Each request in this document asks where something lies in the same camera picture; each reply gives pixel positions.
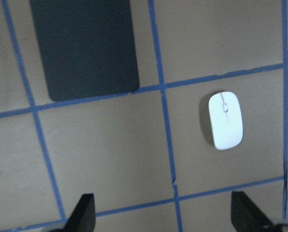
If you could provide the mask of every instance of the black object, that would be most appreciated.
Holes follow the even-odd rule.
[[[50,98],[139,88],[129,0],[31,0]]]
[[[237,232],[288,232],[288,224],[274,225],[242,191],[232,192],[231,222]]]
[[[94,195],[83,194],[63,229],[50,232],[93,232],[95,228]]]

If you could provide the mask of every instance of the mouse pad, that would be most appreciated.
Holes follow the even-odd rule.
[[[31,0],[50,98],[139,88],[129,0]]]

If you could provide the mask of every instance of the white computer mouse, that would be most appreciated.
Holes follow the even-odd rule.
[[[243,120],[237,96],[232,92],[220,92],[210,98],[208,105],[216,149],[237,146],[243,138]]]

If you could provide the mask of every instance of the black mat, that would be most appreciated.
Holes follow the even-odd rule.
[[[52,100],[139,88],[129,0],[31,0],[30,5]]]

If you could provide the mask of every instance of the tiled floor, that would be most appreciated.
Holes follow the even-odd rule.
[[[131,0],[145,88],[54,103],[29,1],[0,0],[0,231],[45,232],[87,192],[97,232],[234,231],[238,189],[269,217],[286,216],[286,6]],[[218,91],[236,93],[243,114],[243,140],[226,151],[213,147],[208,118]]]

